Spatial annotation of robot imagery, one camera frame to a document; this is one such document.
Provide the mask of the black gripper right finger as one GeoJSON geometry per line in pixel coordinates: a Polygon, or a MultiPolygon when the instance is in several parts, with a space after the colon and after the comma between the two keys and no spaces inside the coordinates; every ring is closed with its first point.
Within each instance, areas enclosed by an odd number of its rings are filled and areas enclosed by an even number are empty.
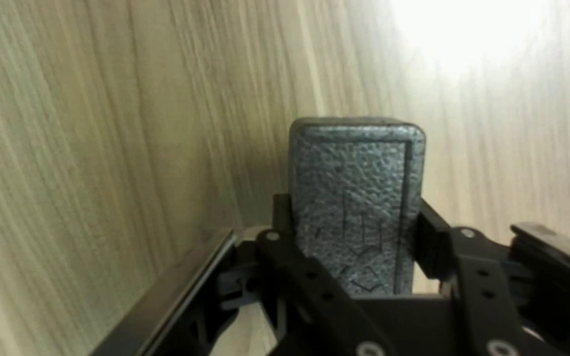
{"type": "Polygon", "coordinates": [[[425,200],[414,259],[439,281],[473,356],[570,356],[570,238],[513,224],[509,245],[447,224],[425,200]]]}

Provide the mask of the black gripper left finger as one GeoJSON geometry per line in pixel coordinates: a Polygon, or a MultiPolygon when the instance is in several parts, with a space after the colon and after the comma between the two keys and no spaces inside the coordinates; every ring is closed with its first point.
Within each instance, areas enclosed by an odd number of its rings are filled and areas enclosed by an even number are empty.
{"type": "Polygon", "coordinates": [[[277,346],[269,356],[396,356],[380,327],[295,243],[289,194],[273,196],[271,226],[239,242],[216,277],[222,311],[257,303],[277,346]]]}

